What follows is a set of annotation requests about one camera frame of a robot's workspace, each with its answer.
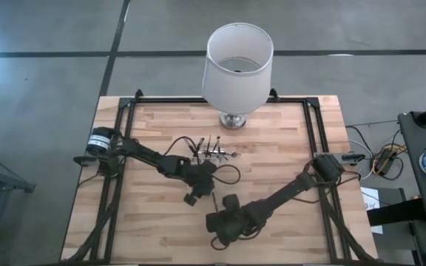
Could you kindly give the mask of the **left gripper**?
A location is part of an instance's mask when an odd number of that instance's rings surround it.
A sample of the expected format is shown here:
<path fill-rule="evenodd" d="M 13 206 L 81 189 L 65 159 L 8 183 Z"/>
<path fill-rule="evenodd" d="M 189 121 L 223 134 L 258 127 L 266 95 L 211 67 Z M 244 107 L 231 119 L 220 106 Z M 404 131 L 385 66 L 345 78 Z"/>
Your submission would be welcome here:
<path fill-rule="evenodd" d="M 186 163 L 182 169 L 183 181 L 192 189 L 190 194 L 185 194 L 183 201 L 194 206 L 197 197 L 209 196 L 214 190 L 213 174 L 202 171 L 200 164 Z"/>

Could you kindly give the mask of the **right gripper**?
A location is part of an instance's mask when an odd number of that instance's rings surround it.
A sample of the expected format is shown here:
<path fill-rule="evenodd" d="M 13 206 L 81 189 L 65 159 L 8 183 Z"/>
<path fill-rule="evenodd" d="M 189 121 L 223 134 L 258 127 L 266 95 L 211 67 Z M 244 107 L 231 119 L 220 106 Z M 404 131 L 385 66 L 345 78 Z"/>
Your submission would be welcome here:
<path fill-rule="evenodd" d="M 253 239 L 258 235 L 258 226 L 248 221 L 243 209 L 235 212 L 222 211 L 206 215 L 206 230 L 215 233 L 216 239 L 224 247 L 239 240 Z"/>

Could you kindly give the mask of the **clear acrylic brush organizer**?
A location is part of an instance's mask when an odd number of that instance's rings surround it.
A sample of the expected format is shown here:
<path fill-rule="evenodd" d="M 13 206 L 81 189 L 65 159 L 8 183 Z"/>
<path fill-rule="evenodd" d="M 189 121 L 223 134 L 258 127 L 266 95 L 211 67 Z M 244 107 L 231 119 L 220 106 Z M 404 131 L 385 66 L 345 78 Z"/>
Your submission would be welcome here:
<path fill-rule="evenodd" d="M 192 152 L 192 160 L 195 163 L 202 163 L 205 160 L 213 160 L 221 162 L 227 155 L 225 151 L 221 149 L 213 149 L 213 148 L 194 148 L 189 147 Z"/>

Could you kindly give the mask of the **black handle makeup brush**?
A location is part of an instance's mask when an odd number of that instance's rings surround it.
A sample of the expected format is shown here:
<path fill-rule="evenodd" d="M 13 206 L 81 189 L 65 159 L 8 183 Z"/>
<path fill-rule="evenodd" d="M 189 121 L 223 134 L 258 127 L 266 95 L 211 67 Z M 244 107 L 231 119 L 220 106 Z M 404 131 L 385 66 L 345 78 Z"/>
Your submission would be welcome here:
<path fill-rule="evenodd" d="M 190 137 L 187 137 L 187 136 L 184 136 L 183 139 L 185 140 L 187 146 L 191 150 L 193 157 L 196 157 L 197 149 L 196 149 L 195 142 Z"/>

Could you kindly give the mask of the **white shade chrome table lamp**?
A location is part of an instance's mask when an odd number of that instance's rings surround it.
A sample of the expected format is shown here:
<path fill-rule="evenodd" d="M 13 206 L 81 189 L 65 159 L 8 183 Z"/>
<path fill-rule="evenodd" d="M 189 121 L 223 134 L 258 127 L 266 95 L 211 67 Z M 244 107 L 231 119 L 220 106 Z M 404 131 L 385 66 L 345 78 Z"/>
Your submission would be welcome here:
<path fill-rule="evenodd" d="M 219 111 L 222 127 L 238 130 L 271 90 L 274 43 L 260 27 L 236 22 L 216 29 L 206 45 L 202 97 Z"/>

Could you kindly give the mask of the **white paper sheet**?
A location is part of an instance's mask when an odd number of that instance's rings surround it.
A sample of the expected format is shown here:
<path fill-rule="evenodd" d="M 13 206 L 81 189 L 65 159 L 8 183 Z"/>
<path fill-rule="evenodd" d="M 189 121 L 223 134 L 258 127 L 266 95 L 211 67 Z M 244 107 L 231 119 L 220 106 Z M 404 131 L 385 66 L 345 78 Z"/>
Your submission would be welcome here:
<path fill-rule="evenodd" d="M 361 194 L 367 211 L 380 208 L 379 192 L 376 189 L 361 187 Z M 372 233 L 383 234 L 383 227 L 381 225 L 372 226 L 371 231 Z"/>

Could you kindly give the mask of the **black bar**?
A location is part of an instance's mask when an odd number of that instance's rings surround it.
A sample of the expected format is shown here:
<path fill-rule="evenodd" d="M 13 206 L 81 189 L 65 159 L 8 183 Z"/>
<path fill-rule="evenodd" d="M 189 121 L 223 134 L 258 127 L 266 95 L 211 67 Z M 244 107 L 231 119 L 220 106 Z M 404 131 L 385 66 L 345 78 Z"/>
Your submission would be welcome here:
<path fill-rule="evenodd" d="M 422 199 L 412 199 L 367 211 L 370 226 L 397 222 L 426 221 Z"/>

